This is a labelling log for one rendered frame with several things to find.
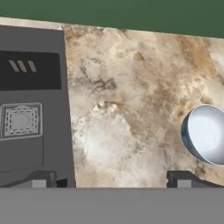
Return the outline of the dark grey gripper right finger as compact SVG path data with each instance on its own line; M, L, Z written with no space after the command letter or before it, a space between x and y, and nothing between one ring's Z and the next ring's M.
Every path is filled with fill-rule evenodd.
M222 185L202 180L190 171L168 171L166 177L168 180L167 188L222 188Z

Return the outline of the grey hob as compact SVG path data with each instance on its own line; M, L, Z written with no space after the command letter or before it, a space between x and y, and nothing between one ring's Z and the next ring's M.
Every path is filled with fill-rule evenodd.
M0 25L0 187L35 171L76 186L64 32Z

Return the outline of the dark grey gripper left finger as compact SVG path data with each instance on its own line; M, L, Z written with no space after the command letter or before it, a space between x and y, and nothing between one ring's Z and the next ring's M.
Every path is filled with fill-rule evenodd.
M55 171L34 171L27 177L3 185L3 188L51 188L56 186Z

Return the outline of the blue and white bowl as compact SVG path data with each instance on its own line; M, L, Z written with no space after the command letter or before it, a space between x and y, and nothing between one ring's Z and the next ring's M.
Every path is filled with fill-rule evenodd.
M208 104L193 108L181 124L181 140L200 161L224 166L224 111Z

